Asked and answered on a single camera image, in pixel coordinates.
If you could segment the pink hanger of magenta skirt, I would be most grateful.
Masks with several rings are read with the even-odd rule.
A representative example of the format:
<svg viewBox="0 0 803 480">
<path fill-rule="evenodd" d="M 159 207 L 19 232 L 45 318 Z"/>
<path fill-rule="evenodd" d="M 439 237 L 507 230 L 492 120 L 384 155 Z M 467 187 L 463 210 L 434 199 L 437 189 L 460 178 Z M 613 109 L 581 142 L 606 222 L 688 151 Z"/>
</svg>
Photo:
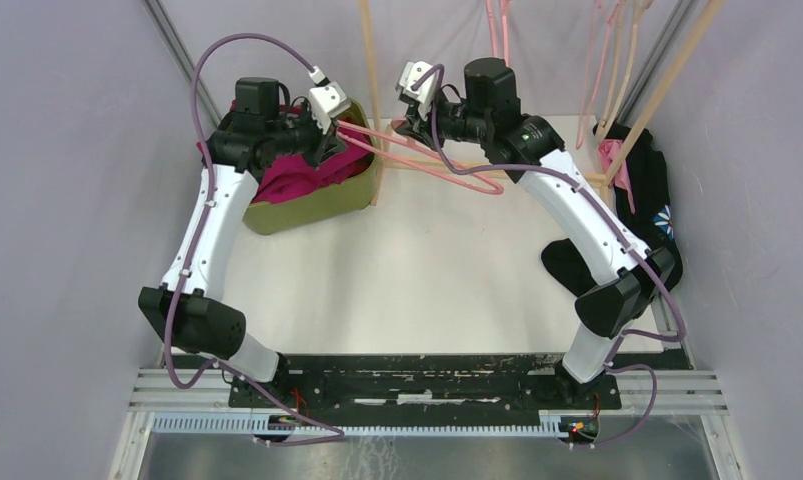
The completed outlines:
<svg viewBox="0 0 803 480">
<path fill-rule="evenodd" d="M 420 146 L 413 140 L 401 140 L 397 136 L 347 121 L 339 121 L 339 137 L 352 145 L 363 148 L 369 153 L 388 160 L 393 167 L 401 166 L 409 170 L 417 170 L 484 195 L 499 196 L 504 193 L 504 187 L 501 184 L 482 174 L 471 175 L 476 180 L 476 183 L 463 180 L 459 174 L 454 173 L 445 165 L 436 152 Z M 384 143 L 414 152 L 416 156 L 401 155 L 391 151 L 388 147 L 381 148 Z"/>
</svg>

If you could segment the magenta pleated skirt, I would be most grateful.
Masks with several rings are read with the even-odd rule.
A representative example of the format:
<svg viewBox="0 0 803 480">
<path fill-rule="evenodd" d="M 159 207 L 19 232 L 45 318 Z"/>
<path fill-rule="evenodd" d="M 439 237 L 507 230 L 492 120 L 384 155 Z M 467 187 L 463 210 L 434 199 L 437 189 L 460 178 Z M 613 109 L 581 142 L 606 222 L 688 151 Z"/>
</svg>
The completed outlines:
<svg viewBox="0 0 803 480">
<path fill-rule="evenodd" d="M 282 204 L 365 172 L 373 154 L 365 138 L 327 137 L 305 104 L 234 99 L 207 140 L 217 187 L 250 203 Z"/>
</svg>

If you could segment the pink wire hanger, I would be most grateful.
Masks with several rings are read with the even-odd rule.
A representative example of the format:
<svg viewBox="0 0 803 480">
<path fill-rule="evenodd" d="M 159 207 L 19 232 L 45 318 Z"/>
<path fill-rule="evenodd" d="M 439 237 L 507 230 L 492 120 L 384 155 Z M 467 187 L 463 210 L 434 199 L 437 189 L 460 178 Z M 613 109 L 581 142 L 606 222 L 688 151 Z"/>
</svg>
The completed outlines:
<svg viewBox="0 0 803 480">
<path fill-rule="evenodd" d="M 576 149 L 581 149 L 586 142 L 589 131 L 589 116 L 596 102 L 601 85 L 601 76 L 604 73 L 607 62 L 611 37 L 621 8 L 622 1 L 594 0 L 591 2 L 584 79 L 575 139 Z"/>
</svg>

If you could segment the beige plastic hanger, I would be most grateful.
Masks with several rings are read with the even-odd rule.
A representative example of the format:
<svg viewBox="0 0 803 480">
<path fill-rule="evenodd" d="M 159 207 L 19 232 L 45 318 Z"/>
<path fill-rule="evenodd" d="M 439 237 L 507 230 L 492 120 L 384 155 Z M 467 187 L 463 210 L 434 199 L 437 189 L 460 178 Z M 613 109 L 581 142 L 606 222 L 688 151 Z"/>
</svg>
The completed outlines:
<svg viewBox="0 0 803 480">
<path fill-rule="evenodd" d="M 607 137 L 623 106 L 634 70 L 642 19 L 653 3 L 653 0 L 619 1 L 615 7 L 614 53 L 604 109 L 595 133 L 598 143 Z"/>
</svg>

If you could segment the pink plastic hanger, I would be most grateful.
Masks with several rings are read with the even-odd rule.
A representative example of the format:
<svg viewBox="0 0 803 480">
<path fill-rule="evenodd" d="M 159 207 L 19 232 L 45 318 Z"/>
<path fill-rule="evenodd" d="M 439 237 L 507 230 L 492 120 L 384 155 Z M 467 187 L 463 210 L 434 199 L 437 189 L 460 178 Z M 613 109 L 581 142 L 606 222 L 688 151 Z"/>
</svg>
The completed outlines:
<svg viewBox="0 0 803 480">
<path fill-rule="evenodd" d="M 490 47 L 493 57 L 502 58 L 509 64 L 509 28 L 508 17 L 511 0 L 485 0 L 484 8 L 489 31 Z"/>
</svg>

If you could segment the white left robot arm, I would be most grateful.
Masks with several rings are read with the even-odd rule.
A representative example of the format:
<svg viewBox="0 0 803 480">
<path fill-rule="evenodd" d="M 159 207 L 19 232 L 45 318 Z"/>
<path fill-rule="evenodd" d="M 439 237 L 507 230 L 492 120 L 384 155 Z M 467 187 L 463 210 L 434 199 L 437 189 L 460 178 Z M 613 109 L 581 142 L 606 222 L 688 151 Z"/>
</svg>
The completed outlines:
<svg viewBox="0 0 803 480">
<path fill-rule="evenodd" d="M 167 350 L 219 359 L 254 379 L 268 406 L 284 404 L 291 379 L 280 353 L 247 331 L 245 315 L 223 302 L 225 274 L 239 226 L 263 176 L 283 156 L 299 155 L 312 168 L 346 146 L 336 129 L 351 100 L 323 80 L 306 103 L 289 113 L 281 82 L 245 77 L 218 127 L 200 145 L 204 166 L 198 198 L 181 246 L 159 286 L 144 287 L 138 305 Z"/>
</svg>

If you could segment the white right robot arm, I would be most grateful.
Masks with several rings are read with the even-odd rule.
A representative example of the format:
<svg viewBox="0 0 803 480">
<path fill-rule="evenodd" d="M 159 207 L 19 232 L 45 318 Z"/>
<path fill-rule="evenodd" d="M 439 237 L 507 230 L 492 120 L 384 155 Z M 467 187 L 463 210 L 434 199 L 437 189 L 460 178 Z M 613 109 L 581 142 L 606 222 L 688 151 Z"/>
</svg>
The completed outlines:
<svg viewBox="0 0 803 480">
<path fill-rule="evenodd" d="M 456 102 L 442 91 L 444 67 L 424 61 L 404 66 L 396 90 L 407 106 L 396 132 L 437 154 L 445 141 L 479 146 L 486 171 L 502 170 L 547 209 L 582 258 L 594 282 L 574 307 L 580 326 L 555 366 L 554 392 L 568 408 L 595 393 L 631 324 L 656 297 L 675 259 L 650 247 L 600 199 L 582 176 L 564 140 L 544 118 L 523 112 L 514 71 L 484 57 L 464 68 L 465 93 Z"/>
</svg>

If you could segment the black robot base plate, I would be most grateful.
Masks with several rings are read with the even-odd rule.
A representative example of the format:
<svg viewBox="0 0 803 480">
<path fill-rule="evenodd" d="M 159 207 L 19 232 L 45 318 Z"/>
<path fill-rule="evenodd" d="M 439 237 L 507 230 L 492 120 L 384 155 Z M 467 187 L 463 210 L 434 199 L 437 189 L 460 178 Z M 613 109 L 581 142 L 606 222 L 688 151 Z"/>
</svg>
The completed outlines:
<svg viewBox="0 0 803 480">
<path fill-rule="evenodd" d="M 542 410 L 622 409 L 622 381 L 573 386 L 560 363 L 557 353 L 289 354 L 266 388 L 338 428 L 534 426 Z"/>
</svg>

